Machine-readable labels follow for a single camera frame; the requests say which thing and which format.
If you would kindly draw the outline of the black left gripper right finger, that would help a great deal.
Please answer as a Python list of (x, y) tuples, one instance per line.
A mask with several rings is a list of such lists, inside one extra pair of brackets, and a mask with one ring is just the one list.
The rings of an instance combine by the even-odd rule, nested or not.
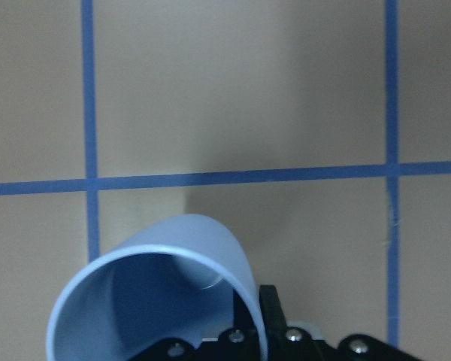
[(352, 334), (332, 347), (316, 330), (286, 322), (277, 288), (261, 285), (259, 301), (269, 360), (416, 360), (409, 353), (365, 334)]

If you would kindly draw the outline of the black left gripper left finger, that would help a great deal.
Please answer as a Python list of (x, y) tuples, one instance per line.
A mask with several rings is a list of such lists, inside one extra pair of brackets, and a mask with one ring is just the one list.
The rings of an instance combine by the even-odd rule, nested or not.
[(218, 338), (194, 347), (180, 338), (164, 338), (135, 356), (136, 360), (260, 360), (259, 335), (244, 301), (233, 297), (233, 325)]

